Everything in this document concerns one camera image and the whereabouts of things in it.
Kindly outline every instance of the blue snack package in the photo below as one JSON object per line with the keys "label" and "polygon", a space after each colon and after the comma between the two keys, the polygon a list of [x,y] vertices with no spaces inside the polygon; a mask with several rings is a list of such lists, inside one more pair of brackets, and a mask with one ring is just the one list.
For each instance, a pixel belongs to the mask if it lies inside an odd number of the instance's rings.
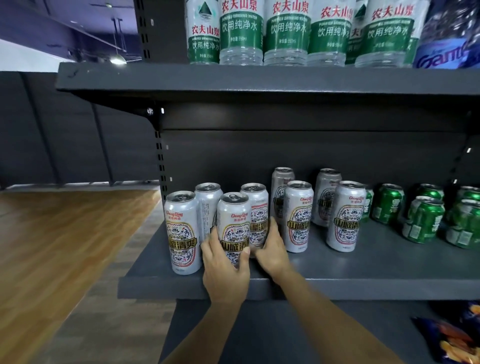
{"label": "blue snack package", "polygon": [[480,343],[480,302],[466,301],[460,313],[462,328],[477,342]]}
{"label": "blue snack package", "polygon": [[443,364],[480,364],[480,348],[464,331],[444,321],[414,317],[436,360]]}

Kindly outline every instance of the wooden floor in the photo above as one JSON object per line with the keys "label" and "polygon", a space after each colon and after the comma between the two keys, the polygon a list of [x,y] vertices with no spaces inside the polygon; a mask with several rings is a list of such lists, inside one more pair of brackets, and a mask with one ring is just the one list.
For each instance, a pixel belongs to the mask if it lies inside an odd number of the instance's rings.
{"label": "wooden floor", "polygon": [[0,363],[24,364],[160,199],[149,190],[0,194]]}

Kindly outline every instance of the forearm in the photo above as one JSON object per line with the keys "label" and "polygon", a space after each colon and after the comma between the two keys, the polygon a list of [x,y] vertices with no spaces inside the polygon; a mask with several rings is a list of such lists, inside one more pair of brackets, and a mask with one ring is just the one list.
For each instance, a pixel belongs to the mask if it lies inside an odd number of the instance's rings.
{"label": "forearm", "polygon": [[393,351],[356,320],[311,289],[299,273],[285,274],[279,284],[323,363],[402,363]]}
{"label": "forearm", "polygon": [[200,323],[162,363],[218,363],[239,309],[239,305],[212,304]]}

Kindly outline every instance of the person's left hand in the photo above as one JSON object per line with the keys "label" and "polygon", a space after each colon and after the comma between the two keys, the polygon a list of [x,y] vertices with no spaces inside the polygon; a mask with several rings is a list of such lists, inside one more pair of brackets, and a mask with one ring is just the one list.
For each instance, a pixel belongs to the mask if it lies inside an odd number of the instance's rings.
{"label": "person's left hand", "polygon": [[212,303],[233,304],[240,308],[247,297],[250,283],[250,248],[243,248],[239,268],[236,269],[225,255],[218,241],[216,226],[202,245],[205,266],[204,286]]}

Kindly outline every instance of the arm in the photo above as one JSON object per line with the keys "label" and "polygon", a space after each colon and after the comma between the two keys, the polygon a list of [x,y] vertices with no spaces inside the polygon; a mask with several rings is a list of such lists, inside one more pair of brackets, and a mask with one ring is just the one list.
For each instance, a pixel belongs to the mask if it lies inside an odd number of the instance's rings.
{"label": "arm", "polygon": [[218,363],[240,306],[247,297],[250,249],[243,249],[239,269],[236,269],[218,241],[216,227],[201,247],[205,266],[204,286],[212,304],[163,364]]}
{"label": "arm", "polygon": [[270,219],[265,246],[255,255],[282,288],[323,363],[403,364],[393,351],[356,320],[310,288],[290,264],[273,218]]}

